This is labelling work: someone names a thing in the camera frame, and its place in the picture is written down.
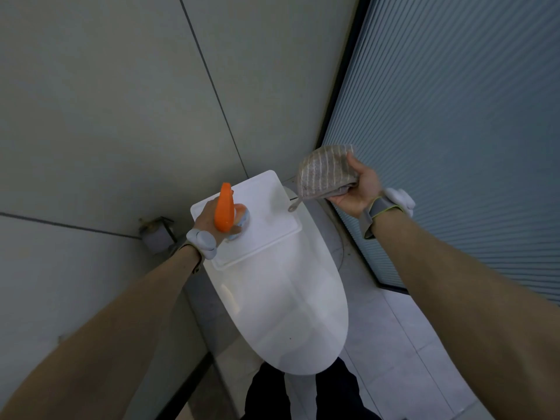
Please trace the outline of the person's left forearm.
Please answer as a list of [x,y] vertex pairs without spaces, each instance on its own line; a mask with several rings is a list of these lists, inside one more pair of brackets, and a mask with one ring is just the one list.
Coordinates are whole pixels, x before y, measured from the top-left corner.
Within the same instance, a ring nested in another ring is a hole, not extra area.
[[0,420],[123,420],[200,261],[186,245],[133,283],[27,376]]

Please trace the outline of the orange trigger spray bottle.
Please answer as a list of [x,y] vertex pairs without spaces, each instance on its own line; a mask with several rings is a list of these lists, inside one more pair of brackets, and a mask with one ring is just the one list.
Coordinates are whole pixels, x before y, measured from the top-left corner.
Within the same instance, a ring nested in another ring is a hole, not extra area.
[[226,231],[233,225],[244,227],[248,225],[250,218],[248,208],[243,204],[234,203],[234,190],[230,183],[222,183],[218,203],[214,213],[214,223],[216,227],[223,227]]

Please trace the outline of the metal toilet paper holder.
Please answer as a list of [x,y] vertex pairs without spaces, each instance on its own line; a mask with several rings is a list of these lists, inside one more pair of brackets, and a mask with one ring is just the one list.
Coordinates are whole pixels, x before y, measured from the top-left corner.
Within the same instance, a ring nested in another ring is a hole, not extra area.
[[174,224],[173,219],[163,216],[152,220],[139,219],[139,236],[151,254],[167,252],[177,243]]

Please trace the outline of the white right wrist tracker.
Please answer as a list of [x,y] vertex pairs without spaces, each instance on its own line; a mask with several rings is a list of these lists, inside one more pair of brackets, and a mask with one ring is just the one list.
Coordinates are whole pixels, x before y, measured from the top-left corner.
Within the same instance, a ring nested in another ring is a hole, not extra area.
[[412,218],[415,207],[416,202],[404,189],[384,189],[382,194],[376,197],[360,213],[358,222],[363,238],[375,238],[371,227],[374,223],[374,219],[382,213],[392,209],[398,209],[404,212],[409,218]]

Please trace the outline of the white toilet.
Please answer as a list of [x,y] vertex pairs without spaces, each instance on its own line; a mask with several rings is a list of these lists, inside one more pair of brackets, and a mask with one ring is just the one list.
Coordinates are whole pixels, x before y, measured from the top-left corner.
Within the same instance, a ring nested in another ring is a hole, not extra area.
[[304,204],[273,170],[234,185],[248,226],[203,263],[233,323],[267,363],[318,374],[340,355],[348,333],[346,294],[332,255]]

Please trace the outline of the person's black trousers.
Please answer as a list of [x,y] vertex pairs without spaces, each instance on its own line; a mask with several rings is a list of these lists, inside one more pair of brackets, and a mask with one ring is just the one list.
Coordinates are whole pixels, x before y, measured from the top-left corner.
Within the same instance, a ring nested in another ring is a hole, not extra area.
[[359,379],[337,358],[314,375],[285,375],[264,362],[253,376],[241,420],[382,420]]

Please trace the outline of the grey striped cleaning cloth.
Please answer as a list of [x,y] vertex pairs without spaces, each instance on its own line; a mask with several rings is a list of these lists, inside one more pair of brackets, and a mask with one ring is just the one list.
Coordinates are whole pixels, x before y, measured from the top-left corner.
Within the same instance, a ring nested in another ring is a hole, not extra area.
[[327,199],[346,194],[359,184],[358,173],[349,165],[347,154],[353,145],[322,146],[301,163],[296,176],[297,198],[288,208],[297,210],[307,200]]

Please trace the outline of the person's right forearm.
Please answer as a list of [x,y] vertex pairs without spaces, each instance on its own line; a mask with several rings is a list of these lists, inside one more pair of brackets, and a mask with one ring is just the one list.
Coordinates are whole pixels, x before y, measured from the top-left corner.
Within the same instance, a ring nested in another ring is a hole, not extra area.
[[398,209],[371,231],[495,420],[560,420],[560,307],[440,241]]

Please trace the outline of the person's left hand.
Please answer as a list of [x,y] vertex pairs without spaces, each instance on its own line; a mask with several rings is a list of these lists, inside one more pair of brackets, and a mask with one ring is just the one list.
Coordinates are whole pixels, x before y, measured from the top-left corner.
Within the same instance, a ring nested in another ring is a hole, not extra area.
[[216,210],[217,203],[218,203],[218,198],[208,201],[205,207],[203,208],[202,212],[200,213],[200,216],[194,222],[194,228],[201,231],[209,232],[211,235],[213,235],[215,240],[216,240],[216,226],[214,223],[214,213]]

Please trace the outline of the white wrist tracker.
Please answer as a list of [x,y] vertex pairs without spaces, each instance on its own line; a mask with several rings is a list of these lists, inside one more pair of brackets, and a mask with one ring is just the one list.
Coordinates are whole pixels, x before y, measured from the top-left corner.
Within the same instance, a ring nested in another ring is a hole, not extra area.
[[214,236],[208,231],[192,228],[186,233],[185,238],[174,246],[170,256],[174,256],[186,246],[193,247],[199,256],[199,261],[195,264],[192,274],[196,274],[199,271],[203,261],[213,260],[217,255],[218,245]]
[[374,223],[374,219],[382,213],[392,209],[398,209],[404,212],[409,218],[412,218],[415,207],[416,202],[404,189],[384,189],[382,194],[376,197],[360,213],[358,222],[363,238],[375,238],[371,227]]

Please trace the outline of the person's right hand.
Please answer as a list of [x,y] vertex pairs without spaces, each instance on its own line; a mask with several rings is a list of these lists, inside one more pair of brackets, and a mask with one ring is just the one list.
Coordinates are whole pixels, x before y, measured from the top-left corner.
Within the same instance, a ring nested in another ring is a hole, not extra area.
[[382,193],[382,184],[374,169],[370,168],[368,185],[358,185],[343,195],[327,198],[347,215],[358,219],[361,211]]

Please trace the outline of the ribbed glass shower door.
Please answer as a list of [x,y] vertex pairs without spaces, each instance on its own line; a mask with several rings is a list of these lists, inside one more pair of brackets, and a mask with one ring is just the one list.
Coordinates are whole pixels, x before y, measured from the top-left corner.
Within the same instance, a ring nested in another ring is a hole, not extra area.
[[560,306],[560,0],[370,0],[324,146]]

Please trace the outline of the white left wrist tracker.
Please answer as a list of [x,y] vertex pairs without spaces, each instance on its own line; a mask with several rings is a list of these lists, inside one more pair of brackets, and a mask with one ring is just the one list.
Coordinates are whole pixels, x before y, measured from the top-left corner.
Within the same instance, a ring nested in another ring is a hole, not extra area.
[[199,261],[195,264],[192,274],[196,274],[199,271],[203,261],[213,260],[217,255],[218,245],[214,236],[208,231],[192,228],[186,233],[185,238],[174,246],[170,256],[174,256],[186,246],[193,247],[199,256]]

